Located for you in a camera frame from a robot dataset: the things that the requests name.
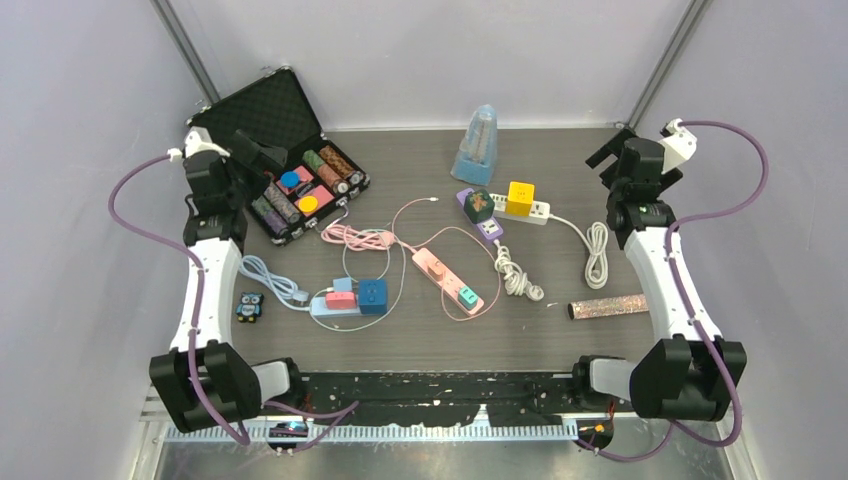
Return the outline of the yellow cube socket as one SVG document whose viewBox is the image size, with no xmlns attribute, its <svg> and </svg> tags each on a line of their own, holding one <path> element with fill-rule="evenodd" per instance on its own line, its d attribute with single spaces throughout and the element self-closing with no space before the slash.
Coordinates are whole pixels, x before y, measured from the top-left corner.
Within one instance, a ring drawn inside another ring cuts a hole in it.
<svg viewBox="0 0 848 480">
<path fill-rule="evenodd" d="M 505 212 L 519 217 L 529 217 L 533 209 L 535 185 L 511 181 L 505 202 Z"/>
</svg>

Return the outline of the light blue charger plug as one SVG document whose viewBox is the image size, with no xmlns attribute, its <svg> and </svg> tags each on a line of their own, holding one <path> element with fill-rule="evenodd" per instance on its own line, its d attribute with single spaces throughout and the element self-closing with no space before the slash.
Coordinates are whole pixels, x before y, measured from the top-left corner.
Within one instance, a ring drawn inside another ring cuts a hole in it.
<svg viewBox="0 0 848 480">
<path fill-rule="evenodd" d="M 332 281 L 334 293 L 355 293 L 357 291 L 356 281 L 351 277 L 336 278 Z"/>
</svg>

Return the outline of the dark green cube socket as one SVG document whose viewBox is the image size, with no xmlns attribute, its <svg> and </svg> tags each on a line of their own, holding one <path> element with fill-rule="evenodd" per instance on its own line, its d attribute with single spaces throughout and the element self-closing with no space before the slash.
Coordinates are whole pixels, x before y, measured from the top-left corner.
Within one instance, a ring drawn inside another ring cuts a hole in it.
<svg viewBox="0 0 848 480">
<path fill-rule="evenodd" d="M 473 190 L 463 201 L 463 211 L 473 224 L 480 224 L 494 215 L 495 202 L 486 189 Z"/>
</svg>

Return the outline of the pink cube socket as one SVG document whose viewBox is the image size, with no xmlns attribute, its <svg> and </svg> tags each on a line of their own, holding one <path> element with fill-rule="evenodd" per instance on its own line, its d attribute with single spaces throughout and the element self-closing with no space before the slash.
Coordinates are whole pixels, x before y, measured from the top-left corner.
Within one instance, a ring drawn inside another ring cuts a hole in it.
<svg viewBox="0 0 848 480">
<path fill-rule="evenodd" d="M 357 310 L 357 295 L 352 291 L 333 291 L 325 295 L 325 304 L 329 310 Z"/>
</svg>

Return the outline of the dark blue cube socket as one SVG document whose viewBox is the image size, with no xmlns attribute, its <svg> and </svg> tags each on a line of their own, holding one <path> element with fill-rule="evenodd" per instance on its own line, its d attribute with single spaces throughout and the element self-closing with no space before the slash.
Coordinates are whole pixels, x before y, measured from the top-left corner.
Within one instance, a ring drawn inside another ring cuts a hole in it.
<svg viewBox="0 0 848 480">
<path fill-rule="evenodd" d="M 358 283 L 357 304 L 365 316 L 382 316 L 388 310 L 388 286 L 384 279 L 364 279 Z"/>
</svg>

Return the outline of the teal charger plug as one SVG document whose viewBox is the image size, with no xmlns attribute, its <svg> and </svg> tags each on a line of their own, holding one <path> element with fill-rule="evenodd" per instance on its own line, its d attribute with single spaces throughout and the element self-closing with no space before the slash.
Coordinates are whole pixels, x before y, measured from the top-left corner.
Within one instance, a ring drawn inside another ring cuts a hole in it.
<svg viewBox="0 0 848 480">
<path fill-rule="evenodd" d="M 464 286 L 457 292 L 457 301 L 466 311 L 471 311 L 477 307 L 479 296 L 470 287 Z"/>
</svg>

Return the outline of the orange pink charger plug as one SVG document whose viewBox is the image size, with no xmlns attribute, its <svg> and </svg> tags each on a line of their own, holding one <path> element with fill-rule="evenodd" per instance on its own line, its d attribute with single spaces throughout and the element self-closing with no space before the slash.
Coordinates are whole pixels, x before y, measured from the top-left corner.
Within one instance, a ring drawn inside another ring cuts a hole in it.
<svg viewBox="0 0 848 480">
<path fill-rule="evenodd" d="M 445 274 L 445 267 L 438 259 L 430 259 L 427 263 L 427 270 L 435 281 L 441 281 Z"/>
</svg>

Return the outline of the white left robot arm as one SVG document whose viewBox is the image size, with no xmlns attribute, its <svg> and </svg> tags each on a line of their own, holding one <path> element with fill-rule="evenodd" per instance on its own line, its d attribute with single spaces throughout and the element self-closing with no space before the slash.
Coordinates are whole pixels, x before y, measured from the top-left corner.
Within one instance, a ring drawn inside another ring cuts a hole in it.
<svg viewBox="0 0 848 480">
<path fill-rule="evenodd" d="M 305 405 L 307 389 L 291 377 L 291 361 L 249 365 L 232 344 L 245 208 L 269 184 L 261 159 L 281 154 L 251 142 L 247 157 L 240 158 L 202 127 L 191 128 L 185 138 L 181 164 L 194 209 L 178 246 L 188 257 L 189 279 L 169 349 L 149 365 L 152 384 L 182 433 L 233 427 L 257 417 L 268 400 L 284 414 Z"/>
</svg>

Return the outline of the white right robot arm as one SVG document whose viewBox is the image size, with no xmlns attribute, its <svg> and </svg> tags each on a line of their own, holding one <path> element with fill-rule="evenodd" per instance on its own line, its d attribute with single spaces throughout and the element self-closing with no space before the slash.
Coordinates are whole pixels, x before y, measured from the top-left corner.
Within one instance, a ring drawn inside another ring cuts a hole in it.
<svg viewBox="0 0 848 480">
<path fill-rule="evenodd" d="M 599 177 L 608 191 L 607 226 L 633 266 L 646 298 L 655 345 L 638 362 L 583 356 L 575 363 L 571 397 L 584 410 L 614 398 L 642 418 L 722 419 L 747 364 L 743 345 L 724 339 L 701 302 L 682 255 L 676 216 L 661 194 L 681 179 L 678 166 L 694 136 L 669 127 L 659 141 L 619 131 L 586 163 L 613 163 Z"/>
</svg>

